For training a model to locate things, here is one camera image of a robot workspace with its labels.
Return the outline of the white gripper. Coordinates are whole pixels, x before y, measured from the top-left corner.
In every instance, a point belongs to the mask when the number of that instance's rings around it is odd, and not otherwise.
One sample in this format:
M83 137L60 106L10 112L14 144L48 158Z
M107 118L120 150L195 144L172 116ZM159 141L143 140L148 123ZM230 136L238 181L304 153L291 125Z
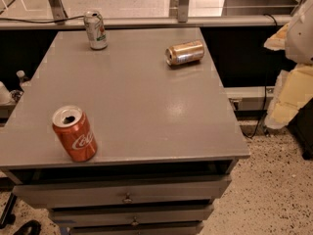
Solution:
M281 70L278 75L264 120L267 127L280 129L313 98L313 0L306 0L290 24L269 37L264 47L272 51L285 49L286 57L298 63L293 70Z

